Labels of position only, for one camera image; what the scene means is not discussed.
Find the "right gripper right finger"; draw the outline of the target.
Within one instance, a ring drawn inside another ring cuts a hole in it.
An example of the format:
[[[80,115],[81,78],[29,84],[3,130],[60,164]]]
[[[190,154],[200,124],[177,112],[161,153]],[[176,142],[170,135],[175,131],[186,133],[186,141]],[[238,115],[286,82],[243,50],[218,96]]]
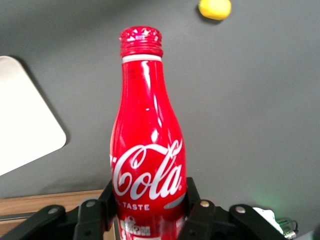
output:
[[[285,236],[251,206],[236,204],[224,210],[201,199],[192,177],[187,178],[187,219],[179,240],[284,240]]]

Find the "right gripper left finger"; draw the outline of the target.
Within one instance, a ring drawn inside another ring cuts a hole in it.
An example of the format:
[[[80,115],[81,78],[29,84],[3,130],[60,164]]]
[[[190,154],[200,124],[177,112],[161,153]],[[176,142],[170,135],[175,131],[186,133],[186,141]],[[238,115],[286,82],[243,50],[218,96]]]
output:
[[[116,216],[110,181],[97,199],[88,199],[71,211],[48,205],[5,233],[2,240],[102,240]]]

